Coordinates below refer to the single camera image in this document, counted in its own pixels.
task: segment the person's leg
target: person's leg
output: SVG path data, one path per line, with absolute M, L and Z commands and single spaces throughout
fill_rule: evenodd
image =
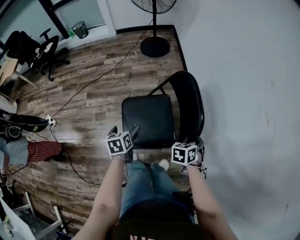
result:
M 62 150 L 62 146 L 60 142 L 28 142 L 27 149 L 27 162 L 35 163 L 58 155 Z
M 172 195 L 179 191 L 164 168 L 158 164 L 151 164 L 153 190 L 158 195 Z
M 151 169 L 152 183 L 155 194 L 159 195 L 159 197 L 162 199 L 182 207 L 186 212 L 188 212 L 191 221 L 194 223 L 195 219 L 194 216 L 189 212 L 189 206 L 172 195 L 173 192 L 179 192 L 180 190 L 170 178 L 169 174 L 158 164 L 151 164 Z
M 144 163 L 134 161 L 127 164 L 126 173 L 128 182 L 123 189 L 120 216 L 133 205 L 156 197 L 151 184 L 150 172 Z

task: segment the baseboard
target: baseboard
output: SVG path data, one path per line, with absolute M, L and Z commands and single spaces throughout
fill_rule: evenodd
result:
M 153 25 L 123 28 L 123 29 L 116 30 L 116 32 L 117 32 L 117 34 L 121 34 L 121 33 L 126 33 L 126 32 L 146 31 L 146 30 L 153 30 Z M 179 41 L 175 26 L 174 25 L 157 25 L 157 30 L 173 30 L 174 36 L 177 41 L 177 46 L 178 46 L 179 54 L 180 54 L 182 65 L 183 65 L 183 70 L 187 71 L 188 68 L 187 68 L 186 60 L 183 55 L 183 51 L 182 51 L 182 48 L 180 45 L 180 41 Z

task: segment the white sneaker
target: white sneaker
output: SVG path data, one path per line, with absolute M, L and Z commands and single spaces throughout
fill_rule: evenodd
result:
M 165 171 L 168 171 L 170 168 L 170 163 L 167 159 L 161 160 L 158 165 L 161 166 Z
M 133 159 L 133 161 L 138 161 L 139 155 L 137 153 L 134 153 L 132 159 Z

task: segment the wrist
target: wrist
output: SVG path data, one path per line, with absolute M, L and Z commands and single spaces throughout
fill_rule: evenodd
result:
M 126 159 L 123 155 L 115 155 L 111 157 L 112 161 L 119 161 L 125 163 Z
M 191 165 L 187 165 L 186 168 L 187 168 L 188 172 L 190 172 L 190 171 L 197 171 L 198 172 L 198 169 L 196 167 L 191 166 Z

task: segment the wooden floor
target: wooden floor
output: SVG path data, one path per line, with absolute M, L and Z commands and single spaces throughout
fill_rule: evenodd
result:
M 142 33 L 120 34 L 71 50 L 67 57 L 71 63 L 55 69 L 54 82 L 39 73 L 27 75 L 39 89 L 18 80 L 12 94 L 20 99 L 18 113 L 54 115 L 84 85 L 124 58 Z M 151 32 L 147 32 L 141 40 L 150 35 Z M 166 56 L 148 58 L 141 54 L 138 44 L 112 72 L 81 91 L 55 116 L 55 135 L 59 142 L 67 142 L 74 168 L 87 181 L 101 183 L 104 178 L 111 161 L 104 138 L 115 125 L 122 131 L 122 101 L 130 96 L 149 93 L 171 74 L 183 70 L 173 32 L 159 31 L 158 35 L 166 38 L 171 45 Z M 171 96 L 175 124 L 178 126 L 176 97 L 170 86 L 166 87 L 166 92 Z M 49 127 L 39 134 L 54 141 Z M 33 136 L 37 141 L 44 140 L 36 134 Z M 147 162 L 171 158 L 170 149 L 139 150 L 138 153 Z M 171 167 L 169 174 L 181 189 L 189 187 L 187 177 L 180 175 L 180 169 L 176 166 Z M 98 191 L 98 186 L 86 183 L 76 175 L 67 156 L 61 162 L 30 164 L 9 179 L 12 180 L 16 180 L 17 193 L 30 193 L 35 211 L 44 218 L 54 220 L 53 206 L 60 207 L 63 220 L 71 220 L 69 228 L 74 233 L 85 223 Z

